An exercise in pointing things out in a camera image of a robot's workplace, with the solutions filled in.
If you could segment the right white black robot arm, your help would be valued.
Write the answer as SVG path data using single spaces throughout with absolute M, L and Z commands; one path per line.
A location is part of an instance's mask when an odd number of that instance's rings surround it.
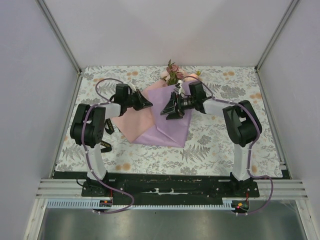
M 186 110 L 194 109 L 202 114 L 222 115 L 230 140 L 234 143 L 234 163 L 228 188 L 235 197 L 242 196 L 253 184 L 251 156 L 253 145 L 262 133 L 261 123 L 248 100 L 240 102 L 207 96 L 201 81 L 188 84 L 190 94 L 180 90 L 171 93 L 161 116 L 167 120 L 182 119 Z

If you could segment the pink peony fake flower stem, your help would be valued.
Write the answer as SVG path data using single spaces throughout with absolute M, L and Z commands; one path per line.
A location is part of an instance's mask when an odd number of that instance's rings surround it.
M 173 79 L 172 73 L 170 71 L 168 72 L 167 70 L 160 74 L 160 78 L 167 83 Z

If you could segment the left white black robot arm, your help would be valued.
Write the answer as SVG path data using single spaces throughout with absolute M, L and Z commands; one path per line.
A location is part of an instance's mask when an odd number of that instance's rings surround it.
M 70 137 L 83 146 L 87 176 L 82 184 L 83 196 L 106 196 L 110 192 L 108 171 L 103 163 L 102 151 L 112 150 L 103 141 L 104 132 L 114 132 L 111 118 L 121 117 L 129 108 L 135 111 L 152 107 L 153 104 L 143 96 L 139 89 L 125 83 L 115 87 L 115 94 L 106 103 L 94 105 L 80 103 L 70 128 Z

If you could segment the cream rose fake flower stem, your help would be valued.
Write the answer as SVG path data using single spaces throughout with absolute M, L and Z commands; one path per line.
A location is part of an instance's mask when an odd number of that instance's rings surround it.
M 185 82 L 191 82 L 191 81 L 200 81 L 200 77 L 196 73 L 187 74 L 184 79 Z

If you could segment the dark pink fake flower stem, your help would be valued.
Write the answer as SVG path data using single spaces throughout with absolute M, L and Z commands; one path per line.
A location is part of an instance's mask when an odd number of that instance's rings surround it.
M 174 62 L 172 62 L 171 59 L 168 61 L 166 71 L 168 75 L 165 77 L 165 81 L 168 86 L 177 84 L 178 81 L 182 80 L 185 76 L 184 71 Z

